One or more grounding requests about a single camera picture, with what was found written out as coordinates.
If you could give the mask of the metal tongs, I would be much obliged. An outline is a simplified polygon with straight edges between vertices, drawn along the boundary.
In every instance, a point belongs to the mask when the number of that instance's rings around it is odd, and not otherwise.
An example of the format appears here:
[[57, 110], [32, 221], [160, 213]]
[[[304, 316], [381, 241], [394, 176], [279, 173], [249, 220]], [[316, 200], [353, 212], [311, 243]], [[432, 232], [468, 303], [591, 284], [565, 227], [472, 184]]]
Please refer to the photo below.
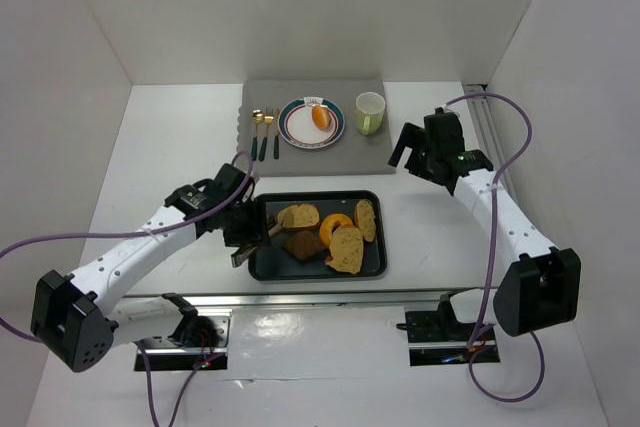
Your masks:
[[271, 244], [271, 240], [282, 230], [282, 223], [278, 222], [273, 214], [267, 214], [259, 239], [243, 244], [231, 255], [232, 267], [240, 267], [262, 247], [269, 246]]

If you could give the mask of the round orange bun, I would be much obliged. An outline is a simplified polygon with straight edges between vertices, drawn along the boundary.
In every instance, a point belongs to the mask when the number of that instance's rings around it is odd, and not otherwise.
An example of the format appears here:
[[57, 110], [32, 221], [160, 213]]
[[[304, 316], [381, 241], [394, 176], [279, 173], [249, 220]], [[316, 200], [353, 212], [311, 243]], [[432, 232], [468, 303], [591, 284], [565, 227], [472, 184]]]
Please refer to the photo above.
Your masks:
[[329, 109], [325, 105], [315, 104], [311, 110], [312, 121], [319, 129], [326, 131], [330, 128], [332, 118]]

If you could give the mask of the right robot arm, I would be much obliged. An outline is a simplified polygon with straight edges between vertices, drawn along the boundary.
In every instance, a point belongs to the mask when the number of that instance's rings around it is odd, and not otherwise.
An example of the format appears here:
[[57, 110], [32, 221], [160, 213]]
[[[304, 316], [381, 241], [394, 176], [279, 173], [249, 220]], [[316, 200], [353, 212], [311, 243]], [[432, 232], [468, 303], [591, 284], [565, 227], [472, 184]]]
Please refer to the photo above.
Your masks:
[[496, 180], [486, 155], [466, 148], [454, 112], [439, 108], [423, 126], [405, 124], [390, 165], [403, 155], [410, 174], [445, 187], [490, 240], [492, 277], [499, 285], [446, 295], [444, 304], [457, 322], [497, 325], [516, 337], [575, 319], [580, 258], [545, 237]]

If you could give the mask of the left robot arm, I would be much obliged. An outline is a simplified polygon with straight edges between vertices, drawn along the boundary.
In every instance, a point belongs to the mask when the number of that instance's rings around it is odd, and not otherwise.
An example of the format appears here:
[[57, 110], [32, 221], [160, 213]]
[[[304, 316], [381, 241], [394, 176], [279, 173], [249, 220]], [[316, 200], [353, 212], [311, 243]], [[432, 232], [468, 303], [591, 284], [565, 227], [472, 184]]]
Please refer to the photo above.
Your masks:
[[113, 347], [147, 338], [189, 344], [206, 322], [176, 293], [128, 304], [124, 297], [156, 267], [203, 235], [220, 230], [242, 265], [268, 241], [252, 197], [255, 179], [224, 164], [212, 179], [177, 188], [137, 231], [89, 264], [36, 284], [31, 332], [71, 371], [84, 372]]

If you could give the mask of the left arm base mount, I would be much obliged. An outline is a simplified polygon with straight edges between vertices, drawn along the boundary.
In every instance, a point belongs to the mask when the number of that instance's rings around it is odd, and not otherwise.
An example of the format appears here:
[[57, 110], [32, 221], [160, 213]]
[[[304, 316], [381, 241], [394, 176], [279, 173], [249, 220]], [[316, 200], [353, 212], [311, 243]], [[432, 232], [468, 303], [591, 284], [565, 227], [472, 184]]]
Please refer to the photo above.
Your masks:
[[153, 371], [227, 368], [231, 311], [199, 306], [177, 293], [129, 299], [140, 311], [151, 309], [143, 325], [152, 335], [142, 340]]

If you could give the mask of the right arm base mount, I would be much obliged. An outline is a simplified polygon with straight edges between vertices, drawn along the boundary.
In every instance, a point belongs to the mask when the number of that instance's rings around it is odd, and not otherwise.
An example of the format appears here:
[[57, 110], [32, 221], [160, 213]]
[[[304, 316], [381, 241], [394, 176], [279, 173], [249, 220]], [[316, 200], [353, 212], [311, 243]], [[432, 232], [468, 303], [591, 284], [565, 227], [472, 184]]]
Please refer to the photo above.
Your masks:
[[477, 355], [476, 363], [499, 363], [493, 330], [482, 334], [472, 347], [466, 347], [473, 328], [473, 323], [461, 323], [455, 318], [448, 301], [406, 311], [405, 320], [396, 324], [396, 329], [406, 334], [411, 367], [464, 365], [473, 355]]

